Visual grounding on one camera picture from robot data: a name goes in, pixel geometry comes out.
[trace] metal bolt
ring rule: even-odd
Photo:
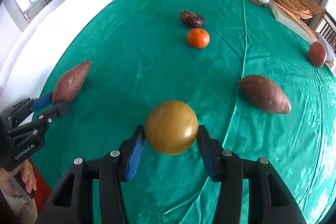
[[[110,153],[111,157],[118,157],[120,155],[119,150],[112,150]]]
[[[268,159],[266,159],[265,157],[261,157],[259,159],[259,161],[262,163],[262,164],[267,164],[268,163]]]
[[[225,150],[222,151],[222,154],[224,156],[230,157],[232,155],[232,152],[228,149],[225,149]]]
[[[82,158],[76,158],[74,161],[73,161],[73,163],[75,164],[75,165],[79,165],[79,164],[81,164],[83,162],[83,159]]]

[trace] tangerine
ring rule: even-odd
[[[193,28],[187,34],[188,44],[195,48],[205,48],[210,42],[208,32],[201,28]]]

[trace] green tablecloth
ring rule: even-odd
[[[208,47],[188,46],[181,10],[204,16]],[[247,0],[114,0],[76,37],[45,85],[43,94],[68,69],[93,61],[70,112],[51,124],[33,160],[54,187],[76,157],[91,160],[118,148],[152,108],[177,99],[224,148],[245,159],[267,157],[308,223],[316,223],[336,197],[336,82],[326,66],[309,63],[308,47],[268,7]],[[250,74],[274,80],[291,113],[251,106],[238,86]],[[145,144],[136,176],[122,186],[131,224],[211,223],[219,187],[196,143],[179,156]],[[242,223],[247,193],[246,183]],[[94,207],[100,223],[97,196]]]

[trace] crumpled brown paper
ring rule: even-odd
[[[309,19],[322,12],[315,0],[277,0],[277,2],[294,13],[298,18]]]

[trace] sweet potato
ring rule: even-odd
[[[239,86],[249,102],[265,112],[288,114],[291,110],[285,93],[267,77],[248,75],[239,80]]]
[[[92,61],[85,61],[68,70],[57,81],[52,94],[53,105],[58,102],[72,101],[82,88]]]
[[[322,68],[327,59],[327,51],[321,43],[315,41],[309,47],[308,58],[314,67]]]

